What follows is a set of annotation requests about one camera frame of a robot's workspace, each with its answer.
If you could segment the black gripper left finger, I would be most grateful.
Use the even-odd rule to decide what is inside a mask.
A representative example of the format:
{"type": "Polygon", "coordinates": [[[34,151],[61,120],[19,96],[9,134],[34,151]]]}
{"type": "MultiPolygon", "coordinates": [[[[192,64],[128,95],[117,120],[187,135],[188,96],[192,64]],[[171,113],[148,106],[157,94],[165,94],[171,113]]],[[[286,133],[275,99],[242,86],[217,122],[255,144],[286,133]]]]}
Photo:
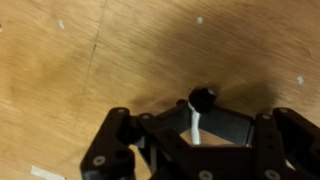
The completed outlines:
{"type": "Polygon", "coordinates": [[[190,115],[185,100],[158,115],[133,115],[125,107],[109,110],[80,163],[81,179],[136,180],[133,146],[149,168],[150,180],[186,179],[188,145],[180,134],[190,127],[190,115]]]}

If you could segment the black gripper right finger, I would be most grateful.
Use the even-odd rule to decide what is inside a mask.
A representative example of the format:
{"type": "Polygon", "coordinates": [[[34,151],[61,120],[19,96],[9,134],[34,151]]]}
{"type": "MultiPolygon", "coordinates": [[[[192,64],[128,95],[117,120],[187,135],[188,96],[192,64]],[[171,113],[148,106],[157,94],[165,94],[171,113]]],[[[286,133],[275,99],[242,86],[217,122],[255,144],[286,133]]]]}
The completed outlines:
{"type": "Polygon", "coordinates": [[[320,128],[297,112],[275,108],[251,118],[214,105],[193,108],[193,128],[232,147],[193,148],[193,176],[209,180],[320,180],[320,128]]]}

